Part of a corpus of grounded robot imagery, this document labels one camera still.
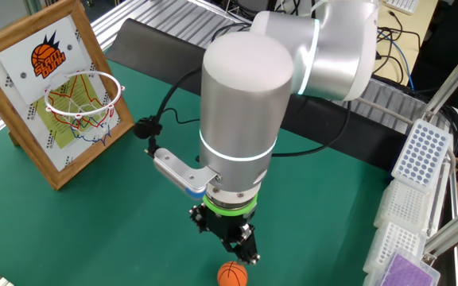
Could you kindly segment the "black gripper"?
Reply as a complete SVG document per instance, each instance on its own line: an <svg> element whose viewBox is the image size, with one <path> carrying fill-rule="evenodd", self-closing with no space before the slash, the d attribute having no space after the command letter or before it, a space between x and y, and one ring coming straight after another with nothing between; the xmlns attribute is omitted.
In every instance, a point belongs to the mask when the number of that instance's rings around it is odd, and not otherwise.
<svg viewBox="0 0 458 286"><path fill-rule="evenodd" d="M241 264L256 265L258 263L260 255L257 251L254 227L250 224L254 217L253 211L237 216L226 216L200 204L193 206L188 213L200 234L210 231L223 239L226 251L233 253Z"/></svg>

